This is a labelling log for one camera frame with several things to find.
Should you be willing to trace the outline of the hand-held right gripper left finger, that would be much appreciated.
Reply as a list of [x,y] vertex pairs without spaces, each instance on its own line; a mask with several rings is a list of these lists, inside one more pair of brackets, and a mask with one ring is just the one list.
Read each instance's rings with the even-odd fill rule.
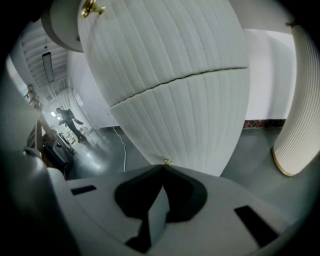
[[65,180],[62,173],[48,168],[57,205],[63,221],[73,238],[79,256],[141,256],[142,252],[129,242],[141,245],[143,221],[126,215],[122,203],[134,211],[140,208],[151,191],[137,184],[135,189],[123,184],[146,180],[162,169],[162,165],[151,165],[118,174],[93,178]]

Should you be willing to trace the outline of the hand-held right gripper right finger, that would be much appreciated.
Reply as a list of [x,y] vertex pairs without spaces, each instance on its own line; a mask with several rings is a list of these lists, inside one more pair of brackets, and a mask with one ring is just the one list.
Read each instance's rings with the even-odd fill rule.
[[239,184],[190,169],[165,166],[175,195],[157,256],[272,256],[298,224]]

